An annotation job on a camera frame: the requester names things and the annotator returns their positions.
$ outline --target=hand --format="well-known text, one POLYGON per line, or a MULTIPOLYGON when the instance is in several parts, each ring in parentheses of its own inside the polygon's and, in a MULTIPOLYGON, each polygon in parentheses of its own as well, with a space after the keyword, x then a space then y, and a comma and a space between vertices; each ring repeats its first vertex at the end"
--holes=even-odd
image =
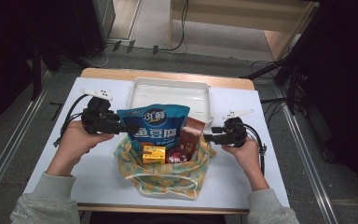
POLYGON ((46 170, 48 175, 69 176, 72 169, 80 162, 81 157, 96 147, 97 144, 112 139, 114 134, 88 134, 81 121, 68 124, 60 142, 60 146, 46 170))
POLYGON ((248 176, 252 191, 269 189, 269 184, 260 170, 259 147, 252 138, 246 137, 242 147, 222 146, 222 149, 232 154, 237 163, 248 176))

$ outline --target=sleeve cuff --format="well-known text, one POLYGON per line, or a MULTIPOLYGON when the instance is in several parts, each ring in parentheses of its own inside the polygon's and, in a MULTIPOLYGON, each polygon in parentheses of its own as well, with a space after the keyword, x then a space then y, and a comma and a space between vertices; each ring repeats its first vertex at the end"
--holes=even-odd
POLYGON ((261 189, 248 196, 250 212, 273 211, 282 208, 273 189, 261 189))
POLYGON ((74 176, 55 176, 43 173, 34 192, 28 195, 31 200, 60 202, 71 199, 74 176))

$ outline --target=person's left hand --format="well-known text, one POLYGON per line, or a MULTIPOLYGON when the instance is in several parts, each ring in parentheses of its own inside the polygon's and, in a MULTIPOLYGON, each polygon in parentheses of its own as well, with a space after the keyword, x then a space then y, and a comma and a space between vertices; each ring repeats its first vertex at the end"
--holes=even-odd
POLYGON ((114 134, 88 134, 81 121, 68 124, 60 142, 60 146, 46 170, 48 175, 71 175, 72 169, 80 162, 81 157, 96 147, 97 144, 112 139, 114 134))

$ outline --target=gray sleeve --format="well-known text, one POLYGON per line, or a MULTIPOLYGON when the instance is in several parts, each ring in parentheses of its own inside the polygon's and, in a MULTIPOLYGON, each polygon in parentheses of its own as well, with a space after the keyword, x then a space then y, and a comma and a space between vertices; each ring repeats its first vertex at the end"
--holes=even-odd
POLYGON ((43 173, 34 192, 23 194, 10 215, 12 223, 80 223, 71 200, 76 178, 43 173))
POLYGON ((273 189, 262 189, 248 196, 250 214, 248 223, 298 223, 293 209, 283 207, 273 189))

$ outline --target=white tabletop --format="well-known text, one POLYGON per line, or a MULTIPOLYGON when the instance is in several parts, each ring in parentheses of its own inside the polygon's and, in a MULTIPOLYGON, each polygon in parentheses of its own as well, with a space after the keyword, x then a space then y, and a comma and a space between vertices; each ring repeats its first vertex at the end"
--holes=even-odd
MULTIPOLYGON (((47 170, 57 150, 53 143, 60 135, 60 128, 69 108, 82 95, 81 89, 110 90, 114 95, 111 109, 116 111, 127 108, 131 88, 132 81, 79 77, 68 96, 24 193, 32 192, 41 174, 47 170)), ((73 114, 81 112, 83 108, 87 107, 89 99, 86 97, 80 101, 73 114)), ((211 87, 211 101, 212 126, 222 126, 224 121, 221 118, 230 110, 253 109, 255 111, 242 116, 241 119, 257 130, 262 142, 268 147, 265 157, 265 177, 269 186, 275 190, 281 204, 289 206, 257 91, 211 87)), ((101 143, 83 156, 81 162, 75 167, 73 175, 77 180, 72 190, 72 198, 79 203, 80 208, 103 211, 121 211, 123 208, 129 208, 128 211, 133 212, 164 212, 164 209, 186 213, 247 212, 249 208, 247 195, 251 193, 248 179, 234 157, 223 151, 220 146, 213 144, 217 155, 210 160, 202 190, 195 200, 173 194, 150 197, 144 196, 118 171, 114 152, 118 141, 124 136, 125 134, 121 133, 112 140, 101 143)))

